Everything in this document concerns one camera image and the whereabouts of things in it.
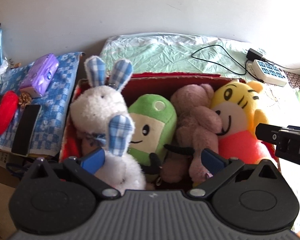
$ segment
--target tiger plush face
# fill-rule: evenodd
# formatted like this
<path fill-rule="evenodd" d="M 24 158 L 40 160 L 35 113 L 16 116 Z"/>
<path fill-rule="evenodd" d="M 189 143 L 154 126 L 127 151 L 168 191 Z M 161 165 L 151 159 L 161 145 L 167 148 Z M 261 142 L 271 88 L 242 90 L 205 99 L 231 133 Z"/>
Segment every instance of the tiger plush face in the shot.
<path fill-rule="evenodd" d="M 251 81 L 230 82 L 215 92 L 210 108 L 222 119 L 222 131 L 217 134 L 220 138 L 245 130 L 254 135 L 254 115 L 262 90 L 262 83 Z"/>

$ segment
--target white bunny plush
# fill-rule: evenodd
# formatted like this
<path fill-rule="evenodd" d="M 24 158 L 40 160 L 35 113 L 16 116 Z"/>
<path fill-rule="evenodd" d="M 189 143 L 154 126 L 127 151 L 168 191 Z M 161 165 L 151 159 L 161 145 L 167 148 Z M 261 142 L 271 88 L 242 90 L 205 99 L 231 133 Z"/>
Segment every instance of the white bunny plush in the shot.
<path fill-rule="evenodd" d="M 143 190 L 145 176 L 137 161 L 127 153 L 135 127 L 120 93 L 132 75 L 132 64 L 126 59 L 117 61 L 108 85 L 101 58 L 92 56 L 84 66 L 91 88 L 70 105 L 72 122 L 82 139 L 82 154 L 102 147 L 105 163 L 95 176 L 121 194 L 126 189 Z"/>

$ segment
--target rabbit ear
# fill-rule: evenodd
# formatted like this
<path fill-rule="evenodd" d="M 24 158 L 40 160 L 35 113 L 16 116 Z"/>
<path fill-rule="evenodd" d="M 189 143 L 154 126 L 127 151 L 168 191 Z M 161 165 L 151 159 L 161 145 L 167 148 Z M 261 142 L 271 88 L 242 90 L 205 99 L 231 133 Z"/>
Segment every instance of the rabbit ear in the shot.
<path fill-rule="evenodd" d="M 109 152 L 115 156 L 122 156 L 128 150 L 134 132 L 134 123 L 130 116 L 116 115 L 108 126 L 106 143 Z"/>
<path fill-rule="evenodd" d="M 129 60 L 120 59 L 114 63 L 111 75 L 109 77 L 109 86 L 119 92 L 128 83 L 133 73 L 133 67 Z"/>
<path fill-rule="evenodd" d="M 106 81 L 106 64 L 98 56 L 87 58 L 84 62 L 89 85 L 91 87 L 104 86 Z"/>

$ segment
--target purple tissue package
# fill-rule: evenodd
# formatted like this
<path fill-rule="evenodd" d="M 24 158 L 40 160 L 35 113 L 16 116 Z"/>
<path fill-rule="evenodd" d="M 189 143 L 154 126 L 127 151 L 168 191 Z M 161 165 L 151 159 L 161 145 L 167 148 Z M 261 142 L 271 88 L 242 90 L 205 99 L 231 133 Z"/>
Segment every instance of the purple tissue package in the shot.
<path fill-rule="evenodd" d="M 29 93 L 32 98 L 42 97 L 58 66 L 59 61 L 52 53 L 38 58 L 22 81 L 20 92 Z"/>

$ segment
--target green plush toy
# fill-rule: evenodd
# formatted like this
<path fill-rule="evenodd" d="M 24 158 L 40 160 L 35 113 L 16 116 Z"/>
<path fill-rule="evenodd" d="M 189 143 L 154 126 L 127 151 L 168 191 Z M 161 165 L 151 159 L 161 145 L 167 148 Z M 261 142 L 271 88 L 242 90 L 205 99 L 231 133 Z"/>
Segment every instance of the green plush toy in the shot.
<path fill-rule="evenodd" d="M 177 124 L 177 114 L 173 105 L 162 96 L 146 94 L 138 98 L 128 109 L 135 122 L 135 132 L 129 153 L 141 165 L 147 182 L 153 182 L 160 168 Z"/>

